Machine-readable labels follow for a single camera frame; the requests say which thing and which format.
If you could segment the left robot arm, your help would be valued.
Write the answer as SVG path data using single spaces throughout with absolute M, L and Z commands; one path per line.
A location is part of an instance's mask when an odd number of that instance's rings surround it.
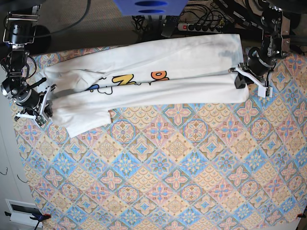
M 261 48 L 253 47 L 248 52 L 248 62 L 236 68 L 235 87 L 243 89 L 246 85 L 259 83 L 269 88 L 269 74 L 274 70 L 277 61 L 284 59 L 290 52 L 290 19 L 284 17 L 281 9 L 268 7 L 258 19 L 253 13 L 249 1 L 246 9 L 254 22 L 262 28 Z

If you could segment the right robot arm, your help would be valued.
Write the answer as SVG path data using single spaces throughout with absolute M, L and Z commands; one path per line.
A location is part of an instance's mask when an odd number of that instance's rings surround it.
M 3 42 L 11 49 L 8 55 L 0 62 L 6 71 L 6 79 L 1 83 L 2 94 L 9 100 L 17 103 L 23 110 L 15 119 L 29 118 L 44 123 L 52 117 L 52 111 L 47 101 L 48 94 L 55 86 L 48 86 L 43 92 L 37 92 L 36 87 L 46 82 L 42 77 L 38 82 L 30 85 L 27 80 L 32 77 L 27 60 L 30 58 L 26 46 L 34 43 L 41 0 L 9 1 L 1 6 L 8 11 L 4 20 L 5 30 Z

